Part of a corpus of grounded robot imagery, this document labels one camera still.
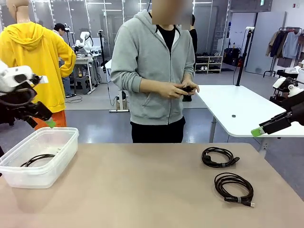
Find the person's right hand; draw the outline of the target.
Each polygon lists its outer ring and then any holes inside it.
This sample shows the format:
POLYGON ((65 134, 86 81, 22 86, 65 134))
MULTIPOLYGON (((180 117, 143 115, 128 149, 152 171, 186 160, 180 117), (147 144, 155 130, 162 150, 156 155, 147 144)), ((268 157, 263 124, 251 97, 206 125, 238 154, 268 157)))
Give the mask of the person's right hand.
POLYGON ((166 98, 180 98, 183 95, 183 92, 176 84, 168 83, 165 88, 163 95, 166 98))

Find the person's left hand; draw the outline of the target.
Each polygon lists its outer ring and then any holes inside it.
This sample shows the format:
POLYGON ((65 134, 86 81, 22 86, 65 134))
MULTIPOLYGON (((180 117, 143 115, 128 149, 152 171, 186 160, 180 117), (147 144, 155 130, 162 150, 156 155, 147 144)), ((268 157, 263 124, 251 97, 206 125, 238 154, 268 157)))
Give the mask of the person's left hand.
POLYGON ((199 86, 194 82, 182 82, 181 90, 188 93, 188 95, 194 95, 196 92, 199 92, 199 86))

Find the black bags pile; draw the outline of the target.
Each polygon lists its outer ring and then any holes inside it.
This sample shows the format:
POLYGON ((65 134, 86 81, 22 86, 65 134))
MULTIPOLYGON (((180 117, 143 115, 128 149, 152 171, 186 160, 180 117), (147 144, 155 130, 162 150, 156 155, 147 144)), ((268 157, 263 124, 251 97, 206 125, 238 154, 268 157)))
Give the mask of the black bags pile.
POLYGON ((240 67, 243 62, 243 58, 241 55, 241 48, 229 47, 224 50, 223 63, 240 67))

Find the wooden shoe rack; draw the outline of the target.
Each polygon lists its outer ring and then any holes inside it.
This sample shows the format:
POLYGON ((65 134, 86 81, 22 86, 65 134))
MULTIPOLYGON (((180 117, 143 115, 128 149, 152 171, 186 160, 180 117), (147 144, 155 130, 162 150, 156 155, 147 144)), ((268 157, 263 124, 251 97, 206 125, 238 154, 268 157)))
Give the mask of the wooden shoe rack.
POLYGON ((220 73, 222 68, 223 56, 197 56, 196 73, 220 73))

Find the clear plastic storage container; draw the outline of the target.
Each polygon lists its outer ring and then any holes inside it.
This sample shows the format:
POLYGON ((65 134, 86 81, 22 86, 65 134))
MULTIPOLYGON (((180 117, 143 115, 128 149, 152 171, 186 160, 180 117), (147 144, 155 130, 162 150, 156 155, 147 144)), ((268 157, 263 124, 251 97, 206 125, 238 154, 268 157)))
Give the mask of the clear plastic storage container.
POLYGON ((49 188, 76 154, 78 137, 77 128, 40 128, 0 157, 0 173, 13 188, 49 188))

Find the background robot work table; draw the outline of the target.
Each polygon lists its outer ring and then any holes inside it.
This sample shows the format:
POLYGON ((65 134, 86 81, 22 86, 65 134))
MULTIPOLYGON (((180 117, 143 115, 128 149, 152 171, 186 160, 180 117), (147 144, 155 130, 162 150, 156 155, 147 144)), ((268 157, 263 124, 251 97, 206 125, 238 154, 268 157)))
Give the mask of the background robot work table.
POLYGON ((98 85, 96 79, 95 61, 92 56, 78 57, 73 70, 73 79, 78 77, 87 77, 90 91, 88 95, 95 91, 95 86, 98 85))

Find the person's right forearm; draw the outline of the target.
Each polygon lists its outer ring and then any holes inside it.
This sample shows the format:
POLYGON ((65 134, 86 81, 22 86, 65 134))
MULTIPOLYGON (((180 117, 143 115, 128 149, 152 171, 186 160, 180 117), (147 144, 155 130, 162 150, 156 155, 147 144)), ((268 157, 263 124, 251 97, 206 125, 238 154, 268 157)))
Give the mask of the person's right forearm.
POLYGON ((143 78, 140 82, 140 92, 163 94, 166 92, 166 84, 163 82, 143 78))

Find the black tripod pole white top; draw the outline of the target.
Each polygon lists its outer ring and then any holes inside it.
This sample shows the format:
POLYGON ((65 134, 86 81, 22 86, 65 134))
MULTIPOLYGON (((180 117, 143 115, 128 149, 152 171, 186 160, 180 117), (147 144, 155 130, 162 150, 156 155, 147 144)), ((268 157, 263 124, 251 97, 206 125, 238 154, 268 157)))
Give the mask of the black tripod pole white top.
POLYGON ((245 43, 245 49, 244 49, 244 52, 243 52, 243 55, 242 55, 242 62, 241 62, 241 65, 240 65, 238 76, 237 76, 236 86, 240 86, 240 80, 241 80, 241 76, 242 76, 242 72, 243 72, 243 68, 244 68, 244 64, 245 64, 245 59, 246 59, 246 56, 247 56, 247 50, 248 50, 251 35, 252 35, 254 29, 255 29, 255 27, 246 27, 246 30, 248 31, 247 39, 246 39, 246 43, 245 43))

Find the person in grey hoodie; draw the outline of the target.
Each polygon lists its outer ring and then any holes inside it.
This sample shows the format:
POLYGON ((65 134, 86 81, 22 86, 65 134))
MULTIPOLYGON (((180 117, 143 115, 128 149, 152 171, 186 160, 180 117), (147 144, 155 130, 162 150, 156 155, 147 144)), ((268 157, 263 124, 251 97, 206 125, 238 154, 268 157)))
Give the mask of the person in grey hoodie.
POLYGON ((110 78, 129 95, 134 143, 181 143, 186 123, 182 98, 141 93, 141 80, 173 83, 181 89, 183 74, 193 74, 195 53, 189 26, 191 0, 152 0, 127 20, 115 38, 110 78))

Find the dark grey step stool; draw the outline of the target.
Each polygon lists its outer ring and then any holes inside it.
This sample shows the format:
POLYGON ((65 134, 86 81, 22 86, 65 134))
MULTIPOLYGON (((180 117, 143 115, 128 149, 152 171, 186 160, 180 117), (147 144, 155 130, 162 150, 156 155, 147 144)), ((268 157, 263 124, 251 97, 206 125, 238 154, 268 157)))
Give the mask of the dark grey step stool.
POLYGON ((89 83, 87 77, 78 77, 74 78, 74 92, 76 94, 87 95, 90 91, 89 83))

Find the white side table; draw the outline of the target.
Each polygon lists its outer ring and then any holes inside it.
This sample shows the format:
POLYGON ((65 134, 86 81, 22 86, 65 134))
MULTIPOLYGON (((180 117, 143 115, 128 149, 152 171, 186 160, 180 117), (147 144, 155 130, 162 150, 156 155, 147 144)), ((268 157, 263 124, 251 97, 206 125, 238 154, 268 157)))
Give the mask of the white side table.
POLYGON ((197 95, 213 115, 210 143, 214 139, 216 123, 230 136, 252 138, 251 130, 284 111, 242 85, 200 85, 197 95))

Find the background person with cap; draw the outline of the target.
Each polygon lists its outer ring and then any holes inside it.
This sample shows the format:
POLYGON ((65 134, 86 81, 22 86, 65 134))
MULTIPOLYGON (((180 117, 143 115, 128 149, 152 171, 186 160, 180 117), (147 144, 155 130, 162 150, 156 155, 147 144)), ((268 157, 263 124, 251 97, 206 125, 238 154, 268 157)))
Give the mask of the background person with cap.
MULTIPOLYGON (((63 25, 61 23, 55 24, 53 31, 57 35, 59 35, 62 39, 63 39, 64 34, 67 33, 65 25, 63 25)), ((69 77, 63 77, 62 82, 63 82, 63 86, 64 86, 65 97, 66 98, 72 98, 72 97, 76 96, 76 94, 73 94, 72 91, 71 91, 70 78, 69 77)))

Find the yellow hoodie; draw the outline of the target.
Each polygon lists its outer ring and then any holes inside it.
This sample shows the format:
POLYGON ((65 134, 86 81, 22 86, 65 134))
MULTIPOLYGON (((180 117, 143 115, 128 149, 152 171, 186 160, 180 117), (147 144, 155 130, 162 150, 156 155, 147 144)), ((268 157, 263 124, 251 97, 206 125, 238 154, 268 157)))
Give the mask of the yellow hoodie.
POLYGON ((72 73, 76 55, 58 34, 34 22, 9 25, 0 33, 0 60, 46 76, 48 83, 35 86, 33 101, 41 101, 53 113, 65 109, 62 78, 72 73))

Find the orange trousers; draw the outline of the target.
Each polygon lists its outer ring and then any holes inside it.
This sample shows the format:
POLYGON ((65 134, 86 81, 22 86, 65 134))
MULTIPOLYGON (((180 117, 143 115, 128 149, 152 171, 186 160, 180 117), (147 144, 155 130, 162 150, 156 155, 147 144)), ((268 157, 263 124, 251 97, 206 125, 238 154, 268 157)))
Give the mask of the orange trousers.
MULTIPOLYGON (((42 121, 38 118, 33 118, 37 125, 34 127, 35 130, 38 130, 43 127, 48 127, 48 124, 45 121, 42 121)), ((52 114, 52 119, 55 122, 55 127, 67 127, 65 111, 60 111, 52 114)))

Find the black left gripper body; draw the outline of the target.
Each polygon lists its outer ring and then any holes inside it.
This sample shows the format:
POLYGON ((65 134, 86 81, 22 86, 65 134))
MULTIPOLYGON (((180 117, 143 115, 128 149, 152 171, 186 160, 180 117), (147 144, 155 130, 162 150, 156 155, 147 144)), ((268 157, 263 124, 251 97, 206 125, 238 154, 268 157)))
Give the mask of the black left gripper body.
POLYGON ((34 89, 17 89, 0 95, 0 104, 13 114, 29 115, 29 104, 37 95, 34 89))

